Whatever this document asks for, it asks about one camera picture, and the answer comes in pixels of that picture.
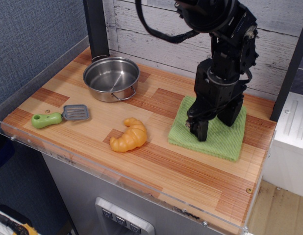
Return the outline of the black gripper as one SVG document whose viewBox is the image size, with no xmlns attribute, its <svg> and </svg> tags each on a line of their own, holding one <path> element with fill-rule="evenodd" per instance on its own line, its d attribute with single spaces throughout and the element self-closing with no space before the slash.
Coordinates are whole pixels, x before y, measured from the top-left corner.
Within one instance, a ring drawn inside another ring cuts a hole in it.
<svg viewBox="0 0 303 235">
<path fill-rule="evenodd" d="M 212 59 L 206 59 L 197 67 L 194 91 L 196 100 L 187 111 L 186 126 L 198 138 L 206 141 L 208 121 L 218 117 L 231 127 L 236 121 L 242 105 L 244 81 L 223 81 L 211 73 Z"/>
</svg>

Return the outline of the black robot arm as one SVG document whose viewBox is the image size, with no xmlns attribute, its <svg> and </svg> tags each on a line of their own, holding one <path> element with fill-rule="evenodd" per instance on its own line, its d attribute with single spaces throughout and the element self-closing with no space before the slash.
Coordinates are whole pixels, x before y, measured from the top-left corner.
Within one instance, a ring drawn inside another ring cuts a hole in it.
<svg viewBox="0 0 303 235">
<path fill-rule="evenodd" d="M 190 132 L 205 141 L 210 120 L 218 117 L 232 126 L 239 115 L 258 57 L 256 17 L 237 0 L 178 0 L 176 8 L 196 33 L 211 37 L 211 58 L 197 67 L 196 100 L 186 121 Z"/>
</svg>

